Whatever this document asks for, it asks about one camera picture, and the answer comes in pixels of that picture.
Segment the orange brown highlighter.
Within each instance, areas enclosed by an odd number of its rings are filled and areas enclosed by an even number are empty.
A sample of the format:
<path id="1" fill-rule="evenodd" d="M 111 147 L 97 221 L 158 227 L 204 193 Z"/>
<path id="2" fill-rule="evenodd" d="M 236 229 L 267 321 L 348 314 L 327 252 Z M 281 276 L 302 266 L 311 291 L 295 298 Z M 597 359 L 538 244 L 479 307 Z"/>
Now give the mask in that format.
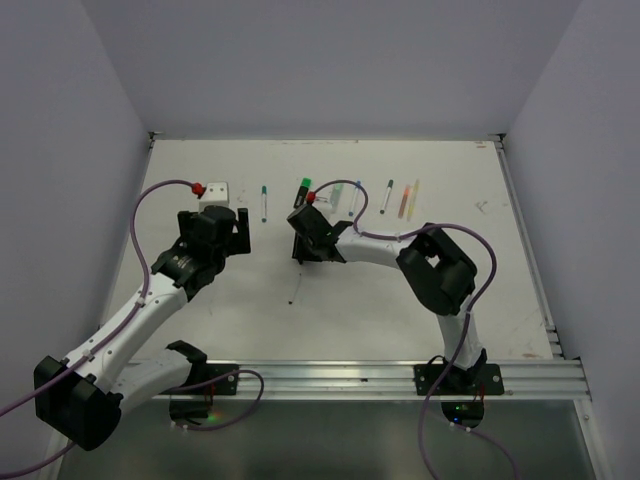
<path id="1" fill-rule="evenodd" d="M 398 215 L 397 215 L 398 219 L 404 218 L 410 193 L 411 193 L 411 186 L 405 185 L 405 188 L 401 196 L 400 205 L 398 208 Z"/>

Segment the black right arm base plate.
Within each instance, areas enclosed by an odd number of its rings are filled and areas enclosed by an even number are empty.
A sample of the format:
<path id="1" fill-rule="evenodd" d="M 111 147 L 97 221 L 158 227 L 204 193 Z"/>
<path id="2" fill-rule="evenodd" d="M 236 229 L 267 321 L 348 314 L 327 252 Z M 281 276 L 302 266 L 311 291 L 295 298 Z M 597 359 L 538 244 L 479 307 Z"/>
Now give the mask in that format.
<path id="1" fill-rule="evenodd" d="M 505 394 L 502 373 L 497 364 L 486 364 L 476 372 L 453 367 L 434 391 L 440 397 L 444 417 L 455 425 L 474 429 L 485 415 L 485 400 Z"/>

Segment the yellow slim highlighter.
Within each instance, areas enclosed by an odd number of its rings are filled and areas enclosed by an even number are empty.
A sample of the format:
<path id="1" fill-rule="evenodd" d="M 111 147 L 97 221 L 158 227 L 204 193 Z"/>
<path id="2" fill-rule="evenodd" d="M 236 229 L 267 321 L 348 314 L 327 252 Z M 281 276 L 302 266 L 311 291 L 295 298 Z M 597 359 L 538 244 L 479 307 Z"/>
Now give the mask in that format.
<path id="1" fill-rule="evenodd" d="M 406 219 L 408 221 L 412 220 L 412 217 L 413 217 L 413 214 L 414 214 L 415 205 L 416 205 L 416 201 L 417 201 L 417 196 L 418 196 L 418 192 L 419 192 L 419 187 L 420 187 L 420 180 L 416 179 L 414 184 L 413 184 L 413 186 L 411 187 L 411 190 L 410 190 L 409 205 L 408 205 L 407 215 L 406 215 Z"/>

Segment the black capped whiteboard pen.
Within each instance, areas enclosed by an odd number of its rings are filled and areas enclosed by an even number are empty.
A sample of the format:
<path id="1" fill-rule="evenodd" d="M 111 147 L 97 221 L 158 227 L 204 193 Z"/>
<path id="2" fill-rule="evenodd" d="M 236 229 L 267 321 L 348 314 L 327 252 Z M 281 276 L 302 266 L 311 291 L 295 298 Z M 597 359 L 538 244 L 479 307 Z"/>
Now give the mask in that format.
<path id="1" fill-rule="evenodd" d="M 301 282 L 302 282 L 302 273 L 299 272 L 297 274 L 297 276 L 296 276 L 296 280 L 295 280 L 295 283 L 294 283 L 293 290 L 292 290 L 291 294 L 289 295 L 288 305 L 293 305 L 293 303 L 294 303 L 294 301 L 296 299 L 296 296 L 297 296 L 297 294 L 299 292 L 299 289 L 300 289 L 300 286 L 301 286 Z"/>

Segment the dark green capped marker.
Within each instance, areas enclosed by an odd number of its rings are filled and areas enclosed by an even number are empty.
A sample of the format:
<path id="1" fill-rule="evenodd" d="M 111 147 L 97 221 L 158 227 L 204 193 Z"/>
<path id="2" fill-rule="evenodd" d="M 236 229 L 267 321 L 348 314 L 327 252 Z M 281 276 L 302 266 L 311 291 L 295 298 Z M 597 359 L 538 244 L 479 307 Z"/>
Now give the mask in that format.
<path id="1" fill-rule="evenodd" d="M 391 196 L 391 192 L 393 189 L 393 185 L 394 185 L 394 180 L 393 179 L 389 179 L 386 185 L 386 188 L 384 190 L 384 196 L 382 198 L 381 201 L 381 205 L 379 208 L 379 214 L 380 215 L 384 215 L 388 209 L 388 203 L 390 200 L 390 196 Z"/>

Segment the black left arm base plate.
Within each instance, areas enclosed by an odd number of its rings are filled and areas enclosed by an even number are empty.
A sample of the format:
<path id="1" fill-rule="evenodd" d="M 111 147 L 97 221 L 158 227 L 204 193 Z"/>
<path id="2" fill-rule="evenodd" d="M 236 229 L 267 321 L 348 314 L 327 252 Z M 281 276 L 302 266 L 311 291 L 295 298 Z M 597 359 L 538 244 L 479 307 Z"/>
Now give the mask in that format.
<path id="1" fill-rule="evenodd" d="M 191 426 L 220 423 L 222 414 L 215 410 L 215 399 L 237 393 L 234 371 L 238 368 L 238 364 L 229 363 L 197 365 L 177 391 L 168 391 L 171 420 Z"/>

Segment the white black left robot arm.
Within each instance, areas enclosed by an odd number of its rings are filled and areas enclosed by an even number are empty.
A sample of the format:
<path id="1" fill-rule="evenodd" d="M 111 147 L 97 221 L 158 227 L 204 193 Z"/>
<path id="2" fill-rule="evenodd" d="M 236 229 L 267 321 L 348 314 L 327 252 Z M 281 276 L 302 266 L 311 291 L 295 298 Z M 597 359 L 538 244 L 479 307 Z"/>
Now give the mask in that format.
<path id="1" fill-rule="evenodd" d="M 101 446 L 126 413 L 152 397 L 197 392 L 207 383 L 206 354 L 182 340 L 128 365 L 166 320 L 214 281 L 228 257 L 251 251 L 245 208 L 181 211 L 177 221 L 178 239 L 123 307 L 63 359 L 47 356 L 35 367 L 37 417 L 85 451 Z"/>

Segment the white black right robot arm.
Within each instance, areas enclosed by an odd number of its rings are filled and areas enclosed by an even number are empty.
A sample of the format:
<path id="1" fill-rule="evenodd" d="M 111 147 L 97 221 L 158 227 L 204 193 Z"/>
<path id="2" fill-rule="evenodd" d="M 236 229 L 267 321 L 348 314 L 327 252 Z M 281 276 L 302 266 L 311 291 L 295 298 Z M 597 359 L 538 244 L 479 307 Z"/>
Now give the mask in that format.
<path id="1" fill-rule="evenodd" d="M 321 261 L 361 262 L 401 271 L 419 303 L 438 320 L 446 373 L 436 391 L 475 390 L 487 358 L 472 312 L 477 267 L 443 229 L 427 224 L 406 238 L 365 233 L 348 221 L 331 224 L 310 204 L 298 207 L 287 221 Z"/>

